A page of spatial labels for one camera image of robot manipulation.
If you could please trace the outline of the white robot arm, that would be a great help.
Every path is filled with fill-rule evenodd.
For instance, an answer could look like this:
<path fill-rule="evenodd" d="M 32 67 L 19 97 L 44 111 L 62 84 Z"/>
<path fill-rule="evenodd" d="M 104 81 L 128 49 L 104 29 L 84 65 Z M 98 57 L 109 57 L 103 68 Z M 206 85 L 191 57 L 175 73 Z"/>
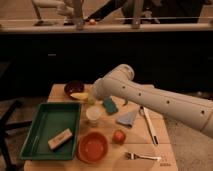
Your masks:
<path fill-rule="evenodd" d="M 133 82 L 134 70 L 120 64 L 92 85 L 97 100 L 116 96 L 172 117 L 213 138 L 213 101 Z"/>

